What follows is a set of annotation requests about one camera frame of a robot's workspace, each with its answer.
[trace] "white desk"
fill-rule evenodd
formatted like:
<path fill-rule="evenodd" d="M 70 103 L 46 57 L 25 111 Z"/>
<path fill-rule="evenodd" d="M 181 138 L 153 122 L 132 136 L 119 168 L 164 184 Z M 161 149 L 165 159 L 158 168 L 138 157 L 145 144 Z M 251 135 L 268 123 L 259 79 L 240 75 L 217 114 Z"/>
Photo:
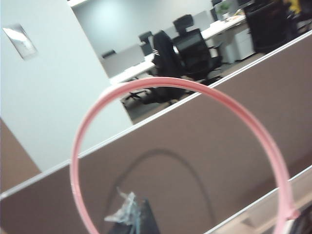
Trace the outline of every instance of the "white desk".
<path fill-rule="evenodd" d="M 245 16 L 237 16 L 235 19 L 232 19 L 228 22 L 223 21 L 217 21 L 215 23 L 212 23 L 209 28 L 202 31 L 201 34 L 204 38 L 204 40 L 209 40 L 215 35 L 218 35 L 227 29 L 230 29 L 240 23 L 242 23 L 245 20 Z M 154 58 L 153 54 L 145 56 L 145 61 L 141 62 L 140 64 L 130 67 L 126 69 L 124 72 L 110 78 L 111 84 L 118 84 L 126 81 L 132 80 L 134 77 L 152 69 L 155 67 L 155 64 L 152 63 L 152 60 Z"/>
<path fill-rule="evenodd" d="M 204 38 L 204 40 L 209 40 L 210 38 L 214 37 L 215 35 L 218 35 L 238 24 L 241 24 L 243 21 L 245 21 L 245 16 L 236 16 L 232 20 L 228 22 L 224 21 L 216 21 L 212 24 L 210 24 L 210 27 L 206 30 L 202 31 L 201 34 Z"/>
<path fill-rule="evenodd" d="M 155 67 L 155 64 L 152 63 L 154 54 L 150 54 L 144 57 L 145 61 L 141 62 L 136 66 L 129 67 L 124 72 L 110 78 L 111 84 L 118 84 L 126 81 L 132 80 L 134 77 L 152 69 Z"/>

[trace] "gray partition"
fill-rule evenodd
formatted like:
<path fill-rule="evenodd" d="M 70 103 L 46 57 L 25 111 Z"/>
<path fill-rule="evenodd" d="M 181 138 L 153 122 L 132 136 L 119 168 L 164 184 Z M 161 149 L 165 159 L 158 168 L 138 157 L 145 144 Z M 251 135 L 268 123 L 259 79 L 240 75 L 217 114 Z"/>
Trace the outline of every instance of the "gray partition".
<path fill-rule="evenodd" d="M 207 11 L 202 11 L 193 16 L 194 26 L 192 28 L 199 28 L 201 31 L 209 28 L 210 20 Z"/>
<path fill-rule="evenodd" d="M 291 175 L 312 163 L 311 43 L 310 33 L 215 87 L 267 127 Z M 249 129 L 202 95 L 85 156 L 80 177 L 101 233 L 110 226 L 104 216 L 122 202 L 116 186 L 150 200 L 162 234 L 203 233 L 274 187 Z M 7 195 L 1 227 L 9 234 L 87 234 L 74 206 L 68 166 Z"/>
<path fill-rule="evenodd" d="M 177 33 L 176 28 L 175 28 L 174 26 L 165 29 L 164 32 L 165 32 L 171 39 L 173 39 L 173 38 L 179 36 L 179 33 Z"/>
<path fill-rule="evenodd" d="M 109 78 L 118 75 L 125 69 L 144 61 L 144 54 L 139 45 L 133 45 L 123 51 L 101 58 L 101 64 Z"/>

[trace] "office chair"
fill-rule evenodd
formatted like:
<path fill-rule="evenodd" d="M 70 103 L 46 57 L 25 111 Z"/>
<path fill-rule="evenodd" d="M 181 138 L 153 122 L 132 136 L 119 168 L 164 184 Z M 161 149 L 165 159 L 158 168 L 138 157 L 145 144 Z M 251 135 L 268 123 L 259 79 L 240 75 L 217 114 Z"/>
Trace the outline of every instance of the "office chair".
<path fill-rule="evenodd" d="M 183 35 L 186 33 L 186 28 L 194 25 L 192 15 L 183 15 L 180 18 L 173 21 L 175 30 L 179 33 L 179 35 Z"/>
<path fill-rule="evenodd" d="M 154 75 L 175 78 L 181 78 L 181 76 L 185 75 L 181 61 L 173 49 L 173 43 L 164 31 L 160 31 L 153 36 L 153 45 L 155 55 L 153 63 L 156 65 Z M 184 94 L 184 89 L 157 87 L 132 92 L 130 97 L 143 104 L 165 102 L 172 104 L 172 100 L 179 100 Z"/>
<path fill-rule="evenodd" d="M 288 42 L 288 21 L 282 0 L 256 1 L 244 11 L 255 52 L 268 53 Z"/>
<path fill-rule="evenodd" d="M 207 75 L 222 65 L 222 56 L 217 47 L 208 47 L 203 39 L 200 29 L 194 29 L 186 34 L 174 38 L 174 45 L 179 51 L 180 57 L 184 62 L 184 69 L 187 76 L 194 80 L 205 79 L 205 84 L 211 84 L 220 79 L 221 76 L 207 79 Z M 210 49 L 217 49 L 219 56 L 212 58 Z"/>
<path fill-rule="evenodd" d="M 144 56 L 147 56 L 153 52 L 150 41 L 148 40 L 148 38 L 152 35 L 153 35 L 152 32 L 148 31 L 138 36 L 140 41 L 143 42 L 143 45 L 141 45 L 141 49 L 144 53 Z"/>
<path fill-rule="evenodd" d="M 103 58 L 103 59 L 106 59 L 106 58 L 108 58 L 109 56 L 114 55 L 115 53 L 116 53 L 115 50 L 107 51 L 107 52 L 105 52 L 104 54 L 102 54 L 102 58 Z"/>

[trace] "pink ring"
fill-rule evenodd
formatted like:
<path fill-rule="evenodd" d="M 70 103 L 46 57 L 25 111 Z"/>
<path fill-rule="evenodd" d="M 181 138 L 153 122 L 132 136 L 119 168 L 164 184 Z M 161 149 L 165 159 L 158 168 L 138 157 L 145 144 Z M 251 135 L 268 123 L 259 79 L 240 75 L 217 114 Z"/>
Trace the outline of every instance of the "pink ring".
<path fill-rule="evenodd" d="M 237 101 L 227 96 L 226 94 L 193 81 L 166 77 L 144 78 L 127 83 L 122 83 L 115 87 L 110 87 L 103 92 L 99 100 L 88 111 L 87 115 L 84 117 L 82 123 L 79 126 L 72 150 L 70 180 L 78 212 L 89 233 L 99 234 L 93 222 L 91 221 L 87 209 L 84 205 L 79 185 L 78 153 L 80 150 L 83 136 L 93 118 L 109 102 L 132 90 L 157 86 L 184 88 L 205 94 L 206 96 L 209 96 L 221 102 L 223 105 L 232 110 L 251 129 L 251 131 L 257 137 L 268 155 L 277 186 L 279 187 L 277 222 L 275 225 L 274 234 L 282 233 L 285 222 L 288 219 L 297 218 L 299 216 L 299 211 L 294 206 L 291 185 L 288 182 L 289 173 L 286 167 L 286 163 L 271 135 L 246 108 L 244 108 L 241 104 L 239 104 Z"/>

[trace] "white wall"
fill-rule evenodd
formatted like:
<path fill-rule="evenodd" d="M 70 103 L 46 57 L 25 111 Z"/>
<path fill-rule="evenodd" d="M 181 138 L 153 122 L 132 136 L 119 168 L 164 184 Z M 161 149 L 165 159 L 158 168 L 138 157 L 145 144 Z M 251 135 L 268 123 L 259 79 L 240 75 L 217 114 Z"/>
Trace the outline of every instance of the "white wall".
<path fill-rule="evenodd" d="M 212 22 L 211 8 L 210 0 L 88 0 L 73 11 L 100 57 L 140 43 L 138 35 L 171 27 L 185 14 L 208 10 Z"/>
<path fill-rule="evenodd" d="M 110 85 L 66 0 L 2 0 L 1 26 L 20 23 L 38 50 L 23 60 L 1 30 L 1 118 L 44 171 L 67 160 L 78 123 Z M 83 148 L 131 126 L 116 101 Z"/>

